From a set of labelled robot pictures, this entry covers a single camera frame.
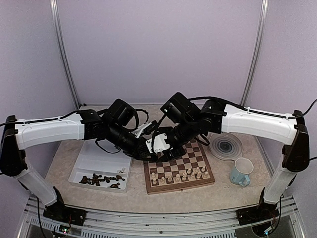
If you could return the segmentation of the wooden chess board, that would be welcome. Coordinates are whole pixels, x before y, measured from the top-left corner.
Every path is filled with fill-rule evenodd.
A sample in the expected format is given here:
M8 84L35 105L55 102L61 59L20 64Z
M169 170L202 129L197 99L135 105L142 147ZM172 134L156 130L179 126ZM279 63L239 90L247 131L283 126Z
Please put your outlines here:
M148 195L213 185L215 177L204 149L196 140L183 146L186 154L168 162L145 162Z

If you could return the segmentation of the white chess queen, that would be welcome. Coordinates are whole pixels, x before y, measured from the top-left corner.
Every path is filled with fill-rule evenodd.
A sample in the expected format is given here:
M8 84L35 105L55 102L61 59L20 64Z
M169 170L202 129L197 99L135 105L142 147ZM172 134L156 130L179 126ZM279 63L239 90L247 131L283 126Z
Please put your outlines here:
M187 172L186 171L183 172L181 179L182 179L182 181L186 181L186 179L187 179Z

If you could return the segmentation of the aluminium frame post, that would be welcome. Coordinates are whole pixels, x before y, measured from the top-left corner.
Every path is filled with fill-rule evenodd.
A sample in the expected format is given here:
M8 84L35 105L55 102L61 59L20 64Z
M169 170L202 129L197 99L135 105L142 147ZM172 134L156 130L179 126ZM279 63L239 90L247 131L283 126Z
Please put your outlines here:
M240 100L240 105L242 106L245 106L247 103L248 96L251 92L252 84L254 81L254 75L256 72L256 67L257 67L259 55L261 52L261 45L262 45L263 36L264 36L264 28L265 28L267 13L268 13L268 7L269 7L269 0L262 0L256 39L255 39L254 49L253 49L253 53L251 57L251 63L250 63L250 67L249 67L249 71L247 75L247 81L243 90L242 98Z
M61 20L60 20L59 10L58 10L58 1L50 0L50 8L51 8L55 34L57 37L57 44L58 44L58 48L60 52L60 57L61 57L64 72L65 72L65 76L66 76L66 82L68 84L74 106L76 109L79 109L81 104L80 104L79 96L78 96L75 83L72 77L69 60L67 57L67 52L66 52L66 48L64 44Z

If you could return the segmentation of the light blue ceramic mug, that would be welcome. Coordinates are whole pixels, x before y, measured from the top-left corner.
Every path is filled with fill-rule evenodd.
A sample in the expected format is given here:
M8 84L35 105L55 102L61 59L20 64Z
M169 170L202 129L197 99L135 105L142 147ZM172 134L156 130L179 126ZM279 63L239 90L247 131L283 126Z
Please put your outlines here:
M249 159L244 157L236 159L230 171L230 182L235 185L247 187L250 184L249 175L253 169L253 163Z

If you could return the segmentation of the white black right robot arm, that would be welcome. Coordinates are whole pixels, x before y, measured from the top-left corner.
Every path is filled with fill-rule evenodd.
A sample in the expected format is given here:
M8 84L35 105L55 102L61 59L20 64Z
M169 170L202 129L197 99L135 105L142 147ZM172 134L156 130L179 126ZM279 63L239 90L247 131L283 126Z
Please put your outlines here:
M298 172L310 163L310 142L304 113L272 113L246 108L226 99L202 96L198 107L195 98L186 98L175 93L161 107L161 111L176 127L167 132L155 131L150 148L163 152L168 160L183 154L181 147L198 135L208 133L233 133L256 137L268 142L274 149L280 149L277 167L267 187L260 196L259 204L253 209L258 220L264 220L272 213L281 195Z

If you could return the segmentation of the front aluminium rail base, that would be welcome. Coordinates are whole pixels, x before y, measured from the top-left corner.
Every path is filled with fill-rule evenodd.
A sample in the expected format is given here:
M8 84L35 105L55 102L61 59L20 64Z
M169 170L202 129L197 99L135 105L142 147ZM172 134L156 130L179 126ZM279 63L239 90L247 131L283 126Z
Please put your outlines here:
M34 197L29 198L17 238L42 238L42 232L48 238L254 238L253 229L265 223L240 225L235 209L174 214L86 209L83 225L67 229L67 223L38 218L43 209Z

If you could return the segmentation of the rear aluminium frame rail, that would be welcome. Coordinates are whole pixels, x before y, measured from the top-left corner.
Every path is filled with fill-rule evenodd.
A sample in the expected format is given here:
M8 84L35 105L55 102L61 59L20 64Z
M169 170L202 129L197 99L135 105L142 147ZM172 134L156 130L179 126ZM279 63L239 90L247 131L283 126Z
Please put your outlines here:
M193 103L195 103L198 107L201 107L204 103L206 102L206 100L197 100L197 101L193 101ZM112 103L101 103L101 104L93 104L93 103L82 103L80 106L84 107L84 106L103 106L103 107L107 107L110 106ZM165 102L163 103L129 103L132 106L144 106L144 105L159 105L162 106L163 104L165 104Z

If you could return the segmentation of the blue spiral ceramic plate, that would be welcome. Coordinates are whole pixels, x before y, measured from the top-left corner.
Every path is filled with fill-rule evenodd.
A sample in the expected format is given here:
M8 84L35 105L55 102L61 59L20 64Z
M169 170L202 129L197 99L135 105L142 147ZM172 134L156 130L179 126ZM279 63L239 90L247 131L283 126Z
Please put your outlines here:
M209 138L209 142L210 152L220 160L235 161L242 157L242 142L237 136L233 134L213 134Z

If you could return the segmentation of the white chess king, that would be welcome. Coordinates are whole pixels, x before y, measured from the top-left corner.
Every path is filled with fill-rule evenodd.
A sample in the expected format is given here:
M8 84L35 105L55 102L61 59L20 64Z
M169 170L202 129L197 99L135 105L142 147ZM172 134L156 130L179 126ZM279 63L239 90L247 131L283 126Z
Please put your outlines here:
M180 174L176 174L174 181L175 181L175 183L181 182Z

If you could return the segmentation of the left aluminium frame post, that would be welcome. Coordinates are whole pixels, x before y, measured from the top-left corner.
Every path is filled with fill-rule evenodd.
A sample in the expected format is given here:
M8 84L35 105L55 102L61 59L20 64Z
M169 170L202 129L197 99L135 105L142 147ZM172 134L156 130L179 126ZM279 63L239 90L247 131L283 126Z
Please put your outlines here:
M57 44L58 44L58 48L60 52L60 57L61 57L64 72L65 72L65 76L66 76L66 82L68 84L74 106L76 109L79 109L81 104L80 104L79 96L78 96L75 83L72 77L69 60L67 57L67 52L66 52L66 48L64 44L61 20L60 20L59 10L58 10L58 1L50 0L50 8L51 8L55 34L57 37Z

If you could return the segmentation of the right aluminium frame post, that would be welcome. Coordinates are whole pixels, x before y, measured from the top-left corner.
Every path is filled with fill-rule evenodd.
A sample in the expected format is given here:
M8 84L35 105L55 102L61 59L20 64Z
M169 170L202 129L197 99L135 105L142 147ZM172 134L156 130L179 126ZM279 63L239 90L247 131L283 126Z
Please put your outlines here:
M240 100L240 105L242 106L245 106L247 103L248 96L251 92L252 84L254 81L254 75L256 72L256 67L257 67L259 55L261 52L261 45L262 45L263 36L264 36L264 28L265 28L267 13L268 13L268 7L269 7L269 0L262 0L256 39L255 39L254 49L253 49L253 53L251 57L251 63L250 63L250 67L249 67L249 71L247 75L247 81L243 90L242 98Z

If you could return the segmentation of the white plastic divided tray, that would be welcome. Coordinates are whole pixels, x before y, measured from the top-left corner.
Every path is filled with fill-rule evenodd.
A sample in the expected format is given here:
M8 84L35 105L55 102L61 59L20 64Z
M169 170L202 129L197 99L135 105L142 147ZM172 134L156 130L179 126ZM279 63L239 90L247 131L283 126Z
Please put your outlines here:
M94 140L85 141L80 153L77 157L75 165L72 169L68 181L71 185L102 190L108 192L126 193L127 184L130 175L132 158L126 156L123 152L119 152L114 145L106 140L95 144ZM126 173L118 173L117 170L125 167ZM84 175L91 178L93 173L102 176L115 177L121 175L125 181L120 182L120 189L108 188L111 184L116 183L111 181L110 184L101 182L101 186L92 186L87 184L79 184Z

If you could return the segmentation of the light chess pieces pile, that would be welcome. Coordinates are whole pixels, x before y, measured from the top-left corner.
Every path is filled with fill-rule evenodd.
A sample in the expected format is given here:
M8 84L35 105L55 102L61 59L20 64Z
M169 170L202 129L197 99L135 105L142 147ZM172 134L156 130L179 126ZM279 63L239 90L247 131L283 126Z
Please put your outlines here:
M117 170L117 172L118 172L118 173L123 173L123 174L125 174L125 173L126 173L126 168L123 167L123 168Z

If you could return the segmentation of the dark chess pieces pile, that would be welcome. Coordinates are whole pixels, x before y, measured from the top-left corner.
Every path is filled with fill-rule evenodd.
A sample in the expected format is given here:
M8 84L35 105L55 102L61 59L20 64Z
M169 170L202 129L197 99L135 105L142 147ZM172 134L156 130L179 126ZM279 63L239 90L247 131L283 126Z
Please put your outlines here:
M84 175L80 180L79 184L101 186L101 182L106 182L107 184L110 184L111 181L115 181L116 183L111 184L110 186L108 186L108 188L120 189L120 180L125 181L125 178L123 178L121 175L116 175L115 177L108 177L93 173L91 178L88 178L86 175Z

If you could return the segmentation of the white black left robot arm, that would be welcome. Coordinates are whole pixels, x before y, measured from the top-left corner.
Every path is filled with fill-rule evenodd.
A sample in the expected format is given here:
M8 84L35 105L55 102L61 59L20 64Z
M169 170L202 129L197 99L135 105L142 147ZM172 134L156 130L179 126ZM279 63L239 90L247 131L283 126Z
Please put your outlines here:
M0 143L0 170L15 178L58 220L69 216L58 188L45 181L58 146L63 141L107 140L132 158L144 158L146 148L142 134L152 126L148 120L140 123L139 113L127 102L117 99L103 110L81 109L66 115L18 119L9 115L0 126L3 128Z

